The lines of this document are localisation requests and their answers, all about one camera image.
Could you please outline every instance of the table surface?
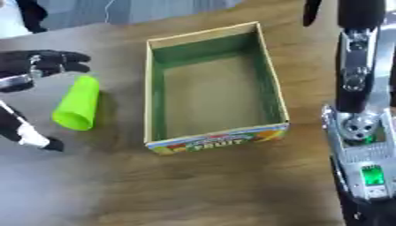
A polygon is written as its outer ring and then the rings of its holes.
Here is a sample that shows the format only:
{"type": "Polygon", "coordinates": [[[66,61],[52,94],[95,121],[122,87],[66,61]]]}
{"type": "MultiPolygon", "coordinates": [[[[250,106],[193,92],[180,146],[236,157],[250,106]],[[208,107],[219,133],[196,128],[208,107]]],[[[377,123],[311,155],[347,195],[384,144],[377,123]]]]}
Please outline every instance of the table surface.
{"type": "Polygon", "coordinates": [[[70,73],[34,90],[3,94],[63,154],[0,151],[0,224],[7,226],[343,225],[321,131],[334,91],[336,1],[301,24],[302,0],[246,0],[225,11],[131,26],[92,25],[0,41],[0,50],[88,53],[103,90],[96,128],[71,132],[50,120],[70,73]],[[291,116],[280,141],[161,157],[143,146],[145,41],[260,21],[291,116]]]}

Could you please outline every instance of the cardboard box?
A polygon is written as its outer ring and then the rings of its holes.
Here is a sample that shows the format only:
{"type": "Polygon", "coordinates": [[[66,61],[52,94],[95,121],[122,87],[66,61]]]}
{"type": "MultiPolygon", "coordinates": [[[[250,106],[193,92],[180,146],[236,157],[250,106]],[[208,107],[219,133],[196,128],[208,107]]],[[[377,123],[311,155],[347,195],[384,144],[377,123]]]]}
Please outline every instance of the cardboard box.
{"type": "Polygon", "coordinates": [[[289,116],[258,22],[148,40],[145,143],[158,154],[281,138],[289,116]]]}

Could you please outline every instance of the robotic hand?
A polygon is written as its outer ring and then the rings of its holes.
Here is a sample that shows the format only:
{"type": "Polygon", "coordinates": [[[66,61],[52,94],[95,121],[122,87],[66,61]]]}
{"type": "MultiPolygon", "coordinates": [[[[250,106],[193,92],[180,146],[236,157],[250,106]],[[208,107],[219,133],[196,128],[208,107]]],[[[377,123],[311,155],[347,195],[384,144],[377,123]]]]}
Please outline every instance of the robotic hand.
{"type": "MultiPolygon", "coordinates": [[[[34,87],[34,80],[61,72],[89,72],[81,64],[90,57],[81,53],[31,50],[0,52],[0,92],[19,92],[34,87]]],[[[20,145],[63,151],[63,143],[44,137],[17,110],[0,100],[0,135],[20,145]]]]}
{"type": "MultiPolygon", "coordinates": [[[[336,100],[322,118],[347,226],[396,225],[396,11],[386,8],[392,1],[339,0],[336,100]]],[[[307,0],[304,26],[321,2],[307,0]]]]}

